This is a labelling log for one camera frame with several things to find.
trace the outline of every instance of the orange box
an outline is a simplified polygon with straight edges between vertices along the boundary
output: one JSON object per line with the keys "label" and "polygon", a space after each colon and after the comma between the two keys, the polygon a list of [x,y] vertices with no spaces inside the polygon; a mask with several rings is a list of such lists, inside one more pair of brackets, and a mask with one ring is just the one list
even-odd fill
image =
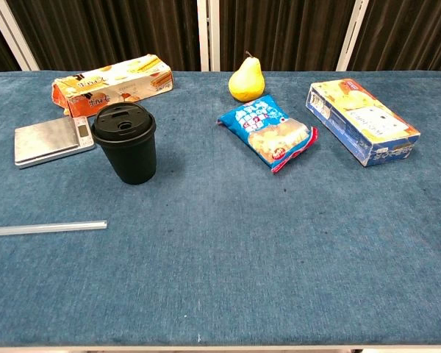
{"label": "orange box", "polygon": [[52,101],[72,117],[96,114],[120,101],[139,101],[173,88],[170,66],[157,55],[105,66],[74,76],[55,79]]}

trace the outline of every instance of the black paper cup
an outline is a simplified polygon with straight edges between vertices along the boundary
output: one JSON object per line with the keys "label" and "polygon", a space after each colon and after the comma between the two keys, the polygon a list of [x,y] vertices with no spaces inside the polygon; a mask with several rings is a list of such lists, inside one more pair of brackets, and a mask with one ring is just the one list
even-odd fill
{"label": "black paper cup", "polygon": [[155,174],[156,127],[155,118],[145,108],[124,102],[100,110],[91,132],[121,180],[142,184]]}

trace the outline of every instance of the blue box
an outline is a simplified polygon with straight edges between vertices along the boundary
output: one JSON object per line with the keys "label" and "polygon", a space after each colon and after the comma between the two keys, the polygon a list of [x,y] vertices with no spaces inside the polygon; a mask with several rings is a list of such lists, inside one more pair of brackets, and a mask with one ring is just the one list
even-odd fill
{"label": "blue box", "polygon": [[364,167],[407,158],[420,137],[352,79],[312,83],[306,106]]}

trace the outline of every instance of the logo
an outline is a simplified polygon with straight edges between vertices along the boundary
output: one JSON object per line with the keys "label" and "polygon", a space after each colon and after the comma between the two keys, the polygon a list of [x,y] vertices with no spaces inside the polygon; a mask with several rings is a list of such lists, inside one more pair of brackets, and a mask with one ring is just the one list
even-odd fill
{"label": "logo", "polygon": [[101,76],[88,77],[86,79],[83,79],[82,81],[80,81],[76,85],[79,86],[80,88],[83,88],[83,87],[87,87],[87,86],[91,86],[91,85],[96,85],[97,83],[100,83],[101,81],[103,81],[103,77],[101,77]]}
{"label": "logo", "polygon": [[88,101],[88,104],[91,107],[95,107],[95,106],[98,106],[100,104],[107,103],[109,101],[110,101],[110,98],[106,94],[104,94],[103,96],[92,98],[90,101]]}
{"label": "logo", "polygon": [[356,86],[353,82],[351,81],[345,81],[345,85],[347,85],[351,90],[359,90],[358,86]]}
{"label": "logo", "polygon": [[275,149],[273,152],[273,159],[274,160],[280,160],[281,158],[284,157],[284,155],[286,154],[286,150],[283,149],[282,147],[279,147],[278,149]]}

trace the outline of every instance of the packaging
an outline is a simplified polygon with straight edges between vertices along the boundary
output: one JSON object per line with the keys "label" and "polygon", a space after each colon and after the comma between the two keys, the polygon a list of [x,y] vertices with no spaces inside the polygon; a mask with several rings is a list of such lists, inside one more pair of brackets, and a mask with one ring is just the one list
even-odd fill
{"label": "packaging", "polygon": [[420,137],[352,79],[312,83],[306,106],[363,166],[407,158]]}
{"label": "packaging", "polygon": [[315,127],[308,129],[289,116],[270,95],[230,110],[218,119],[265,162],[273,173],[308,149],[318,138]]}
{"label": "packaging", "polygon": [[171,69],[156,55],[105,66],[74,76],[55,79],[52,101],[72,117],[96,114],[120,101],[141,99],[173,88]]}

